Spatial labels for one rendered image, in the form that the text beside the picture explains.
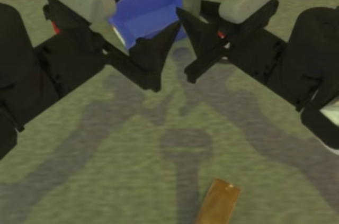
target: green surface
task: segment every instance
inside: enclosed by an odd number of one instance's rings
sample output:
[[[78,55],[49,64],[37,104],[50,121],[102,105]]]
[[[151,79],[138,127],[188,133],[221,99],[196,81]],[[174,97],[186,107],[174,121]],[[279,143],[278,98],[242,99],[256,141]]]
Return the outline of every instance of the green surface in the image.
[[[268,29],[285,40],[303,10],[339,4],[280,1]],[[34,45],[53,35],[45,0],[0,2]],[[122,49],[108,25],[93,28]],[[186,83],[192,59],[176,43],[157,94],[106,68],[29,123],[0,162],[0,223],[193,223],[215,177],[242,189],[230,224],[339,223],[339,157],[233,66]]]

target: plastic container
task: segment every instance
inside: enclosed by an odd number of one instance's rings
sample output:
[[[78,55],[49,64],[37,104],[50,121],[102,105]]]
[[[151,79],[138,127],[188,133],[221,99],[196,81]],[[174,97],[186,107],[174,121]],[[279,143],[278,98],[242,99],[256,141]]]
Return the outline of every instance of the plastic container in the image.
[[[175,11],[177,7],[182,7],[182,0],[120,0],[109,23],[125,47],[130,49],[136,39],[150,39],[179,20]],[[184,38],[186,33],[181,27],[176,40]]]

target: blue box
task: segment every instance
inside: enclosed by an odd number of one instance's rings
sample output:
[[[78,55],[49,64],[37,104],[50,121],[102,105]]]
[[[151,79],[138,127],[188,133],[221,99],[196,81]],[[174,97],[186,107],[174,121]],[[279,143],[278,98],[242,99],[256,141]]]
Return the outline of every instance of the blue box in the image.
[[[109,23],[120,35],[125,47],[130,49],[136,39],[150,39],[179,20],[175,11],[177,7],[182,7],[182,0],[120,0]],[[186,33],[181,27],[176,40],[184,38]]]

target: blue tray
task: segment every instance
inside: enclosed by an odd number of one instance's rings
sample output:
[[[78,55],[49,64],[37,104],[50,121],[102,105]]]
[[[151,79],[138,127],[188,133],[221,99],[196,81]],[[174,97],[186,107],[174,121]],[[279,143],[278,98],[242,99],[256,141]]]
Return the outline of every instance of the blue tray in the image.
[[[117,11],[109,23],[120,35],[127,49],[133,47],[136,39],[150,39],[171,23],[178,20],[176,7],[182,7],[182,0],[120,0]],[[176,40],[186,38],[183,28]]]

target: brown block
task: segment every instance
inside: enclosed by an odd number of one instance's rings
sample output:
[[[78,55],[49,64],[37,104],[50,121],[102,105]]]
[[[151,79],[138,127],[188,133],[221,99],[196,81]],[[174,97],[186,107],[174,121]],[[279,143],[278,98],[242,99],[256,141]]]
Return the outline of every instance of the brown block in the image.
[[[227,224],[240,195],[240,189],[221,179],[214,179],[195,224]]]

